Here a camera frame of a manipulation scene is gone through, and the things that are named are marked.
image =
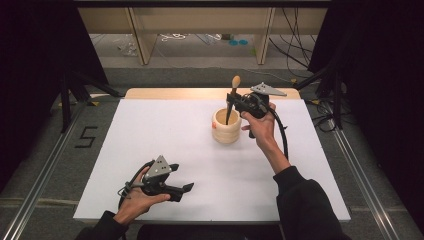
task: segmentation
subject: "person's left hand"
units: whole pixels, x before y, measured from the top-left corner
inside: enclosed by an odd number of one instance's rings
[[[140,182],[144,174],[149,170],[149,167],[144,168],[137,176],[135,182]],[[122,225],[129,225],[135,218],[149,211],[153,204],[161,203],[169,200],[169,194],[158,194],[155,196],[146,195],[139,187],[131,189],[128,194],[129,198],[125,198],[118,212],[116,213],[115,221]]]

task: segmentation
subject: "white tabletop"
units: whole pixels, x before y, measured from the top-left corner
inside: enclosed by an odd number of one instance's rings
[[[286,129],[290,162],[305,178],[318,181],[340,221],[350,216],[328,165],[303,100],[273,100]],[[279,222],[277,184],[255,140],[242,132],[230,145],[211,134],[212,114],[224,100],[123,99],[103,143],[74,218],[96,221],[117,211],[117,191],[146,162],[163,155],[178,163],[166,183],[194,182],[181,202],[154,205],[139,220],[146,223]],[[276,125],[276,139],[282,140]]]

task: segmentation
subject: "black curtain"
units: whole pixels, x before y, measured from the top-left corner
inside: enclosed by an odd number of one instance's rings
[[[376,164],[424,233],[424,9],[415,1],[372,2],[362,36],[356,46],[346,46],[354,54],[342,66],[342,80]],[[326,66],[327,53],[335,51],[338,33],[348,25],[346,10],[330,10],[317,39],[312,71]]]
[[[0,38],[1,191],[28,157],[64,74],[107,79],[72,1],[2,1]]]

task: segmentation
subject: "wire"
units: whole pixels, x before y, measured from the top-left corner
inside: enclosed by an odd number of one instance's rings
[[[290,44],[287,40],[285,40],[285,39],[283,38],[283,36],[281,36],[281,35],[280,35],[280,38],[281,38],[281,40],[283,40],[285,43]],[[298,48],[298,49],[300,49],[300,50],[302,50],[302,51],[307,51],[307,52],[311,52],[311,53],[312,53],[312,51],[311,51],[311,50],[309,50],[309,49],[305,49],[305,48],[302,48],[302,47],[299,47],[299,46],[296,46],[296,45],[292,45],[292,47]]]
[[[266,106],[266,108],[268,109],[268,111],[270,111],[272,113],[275,120],[277,120],[278,127],[280,128],[280,132],[281,132],[281,138],[283,139],[284,155],[286,156],[287,160],[289,160],[289,150],[288,150],[288,144],[287,144],[287,137],[286,137],[286,132],[284,131],[286,128],[281,123],[280,117],[278,116],[277,112],[274,109],[272,109],[270,106]]]
[[[286,14],[286,11],[284,10],[284,8],[282,8],[282,11],[283,11],[283,14],[284,14],[284,17],[286,18],[286,21],[287,21],[287,23],[288,23],[288,25],[289,25],[289,27],[290,27],[290,30],[291,30],[291,32],[292,32],[292,37],[291,37],[291,39],[290,39],[290,42],[287,42],[285,39],[283,39],[283,37],[280,35],[280,38],[284,41],[284,42],[286,42],[286,43],[288,43],[289,44],[289,47],[288,47],[288,50],[287,50],[287,54],[286,54],[286,56],[287,56],[287,62],[286,62],[286,66],[287,66],[287,69],[290,71],[290,73],[291,74],[293,74],[294,76],[296,76],[296,77],[301,77],[301,78],[307,78],[307,77],[305,77],[305,76],[300,76],[300,75],[297,75],[297,74],[295,74],[291,69],[290,69],[290,67],[289,67],[289,63],[288,63],[288,56],[289,56],[289,52],[290,52],[290,48],[291,47],[296,47],[296,48],[299,48],[299,49],[301,49],[302,50],[302,55],[303,55],[303,57],[304,57],[304,59],[305,59],[305,62],[306,62],[306,64],[301,64],[302,66],[304,66],[305,68],[308,68],[308,65],[309,65],[309,62],[310,62],[310,58],[309,58],[309,56],[308,56],[308,54],[306,53],[307,52],[307,50],[303,47],[303,45],[302,45],[302,41],[301,41],[301,39],[300,39],[300,32],[299,32],[299,25],[298,25],[298,21],[297,21],[297,19],[298,19],[298,12],[299,12],[299,9],[298,8],[295,8],[295,22],[294,22],[294,26],[292,26],[292,24],[291,24],[291,22],[290,22],[290,20],[288,19],[288,17],[287,17],[287,14]],[[295,45],[293,45],[293,40],[294,39],[296,39],[297,40],[297,42],[298,42],[298,45],[299,45],[299,47],[298,46],[295,46]]]
[[[274,45],[275,48],[277,48],[277,50],[279,52],[281,52],[282,54],[286,55],[287,58],[291,58],[292,60],[294,60],[295,62],[299,63],[300,65],[304,66],[305,68],[307,68],[308,66],[305,65],[304,63],[302,63],[301,61],[297,60],[296,58],[294,58],[293,56],[291,56],[290,54],[288,54],[287,52],[285,52],[284,50],[282,50],[281,48],[279,48],[277,46],[277,44],[274,43],[274,41],[272,41],[271,38],[269,38],[269,41],[272,43],[272,45]]]

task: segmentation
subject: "person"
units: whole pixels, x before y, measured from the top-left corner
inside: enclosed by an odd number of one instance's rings
[[[273,103],[269,103],[269,106],[274,110],[276,108]],[[256,119],[248,112],[242,112],[241,117],[249,122],[242,130],[252,131],[256,144],[275,173],[273,178],[279,191],[276,201],[284,239],[350,239],[343,233],[319,183],[303,178],[279,148],[274,138],[274,116],[268,112],[263,118]],[[138,181],[147,170],[145,168],[140,173]],[[116,215],[105,211],[96,226],[84,228],[76,239],[119,239],[136,217],[149,211],[153,204],[167,201],[170,197],[167,194],[147,196],[140,188],[132,189],[130,196],[131,199],[123,201]]]

